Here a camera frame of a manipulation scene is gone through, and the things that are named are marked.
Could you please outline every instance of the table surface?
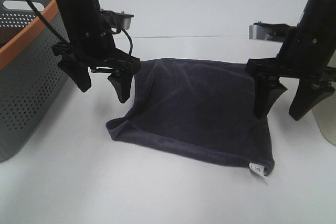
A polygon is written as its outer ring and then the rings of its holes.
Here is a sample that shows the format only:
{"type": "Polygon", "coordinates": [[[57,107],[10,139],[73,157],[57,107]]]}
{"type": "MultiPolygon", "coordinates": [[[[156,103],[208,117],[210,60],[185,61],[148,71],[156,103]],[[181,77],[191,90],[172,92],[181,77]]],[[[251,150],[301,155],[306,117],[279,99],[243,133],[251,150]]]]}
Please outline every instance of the table surface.
{"type": "MultiPolygon", "coordinates": [[[[245,63],[281,44],[248,40],[256,20],[295,25],[307,0],[100,0],[135,14],[130,34],[142,60],[245,63]]],[[[117,38],[127,50],[128,41],[117,38]]],[[[0,223],[334,223],[336,146],[309,112],[288,115],[297,80],[269,113],[275,168],[212,165],[113,142],[105,123],[123,116],[104,74],[85,94],[68,80],[26,145],[0,163],[0,223]]]]}

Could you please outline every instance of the towel label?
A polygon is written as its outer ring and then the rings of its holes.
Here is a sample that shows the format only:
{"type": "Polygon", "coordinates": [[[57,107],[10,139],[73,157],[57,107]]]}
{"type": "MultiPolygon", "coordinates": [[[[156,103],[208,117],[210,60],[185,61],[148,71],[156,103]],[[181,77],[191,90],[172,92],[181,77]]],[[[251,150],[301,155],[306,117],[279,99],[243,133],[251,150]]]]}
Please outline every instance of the towel label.
{"type": "Polygon", "coordinates": [[[263,179],[266,180],[264,171],[265,171],[265,167],[263,165],[258,165],[258,164],[254,164],[254,163],[250,163],[250,169],[255,172],[256,174],[258,174],[260,177],[262,177],[263,179]]]}

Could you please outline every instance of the gray laundry basket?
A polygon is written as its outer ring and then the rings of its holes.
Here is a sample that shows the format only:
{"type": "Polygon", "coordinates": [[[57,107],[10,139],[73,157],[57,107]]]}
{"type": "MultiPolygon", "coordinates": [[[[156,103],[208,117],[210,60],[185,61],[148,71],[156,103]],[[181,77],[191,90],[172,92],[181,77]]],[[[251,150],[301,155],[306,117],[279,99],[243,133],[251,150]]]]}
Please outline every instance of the gray laundry basket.
{"type": "MultiPolygon", "coordinates": [[[[0,28],[22,30],[0,48],[0,161],[23,146],[67,79],[51,49],[57,38],[32,11],[7,9],[5,1],[22,0],[0,0],[0,28]]],[[[67,38],[56,1],[32,1],[67,38]]]]}

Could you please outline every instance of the gray bin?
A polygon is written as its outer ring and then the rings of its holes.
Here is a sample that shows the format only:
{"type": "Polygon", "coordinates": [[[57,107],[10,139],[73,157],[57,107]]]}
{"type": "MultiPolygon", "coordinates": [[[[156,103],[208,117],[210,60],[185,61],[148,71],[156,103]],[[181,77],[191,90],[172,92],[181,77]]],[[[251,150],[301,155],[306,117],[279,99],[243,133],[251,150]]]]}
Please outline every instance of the gray bin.
{"type": "MultiPolygon", "coordinates": [[[[0,0],[0,27],[24,29],[0,48],[0,63],[8,56],[5,55],[4,49],[9,48],[6,46],[22,46],[15,42],[24,35],[27,37],[32,32],[30,29],[36,29],[35,24],[41,22],[35,19],[32,11],[5,8],[4,1],[7,0],[0,0]]],[[[57,9],[55,0],[32,1],[43,4],[43,14],[52,4],[54,10],[57,9]]],[[[67,38],[58,10],[50,23],[67,38]]],[[[57,67],[60,58],[55,57],[51,49],[58,39],[47,28],[41,30],[5,67],[0,68],[0,161],[11,157],[24,145],[67,79],[57,67]]]]}

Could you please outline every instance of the dark gray towel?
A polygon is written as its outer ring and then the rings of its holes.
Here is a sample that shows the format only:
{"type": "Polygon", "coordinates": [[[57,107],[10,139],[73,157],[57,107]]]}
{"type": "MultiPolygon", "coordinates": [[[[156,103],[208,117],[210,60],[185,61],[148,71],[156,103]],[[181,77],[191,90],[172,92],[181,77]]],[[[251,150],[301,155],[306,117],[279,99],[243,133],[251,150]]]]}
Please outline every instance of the dark gray towel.
{"type": "Polygon", "coordinates": [[[185,59],[143,61],[135,101],[106,126],[115,141],[218,165],[274,167],[267,120],[252,111],[254,82],[245,64],[185,59]]]}

